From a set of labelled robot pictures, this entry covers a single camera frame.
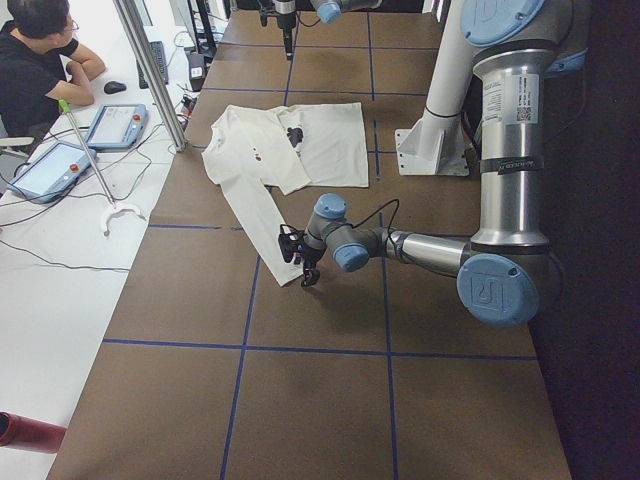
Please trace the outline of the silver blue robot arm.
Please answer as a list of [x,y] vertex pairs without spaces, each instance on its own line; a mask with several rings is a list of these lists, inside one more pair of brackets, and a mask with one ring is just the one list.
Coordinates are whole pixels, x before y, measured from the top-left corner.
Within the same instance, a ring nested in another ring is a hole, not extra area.
[[[361,9],[376,9],[382,1],[374,0],[313,0],[312,9],[318,20],[324,24],[331,24],[347,12]],[[260,13],[261,25],[267,26],[268,18],[274,17],[282,32],[285,58],[292,61],[294,57],[294,30],[298,24],[298,5],[295,0],[268,1]]]
[[455,280],[466,310],[497,327],[532,320],[560,294],[562,274],[539,227],[547,79],[579,70],[587,53],[587,1],[454,1],[421,118],[395,133],[398,170],[418,212],[451,221],[464,201],[479,217],[467,239],[347,219],[324,194],[305,229],[282,228],[285,260],[319,279],[333,258],[346,272],[386,257]]

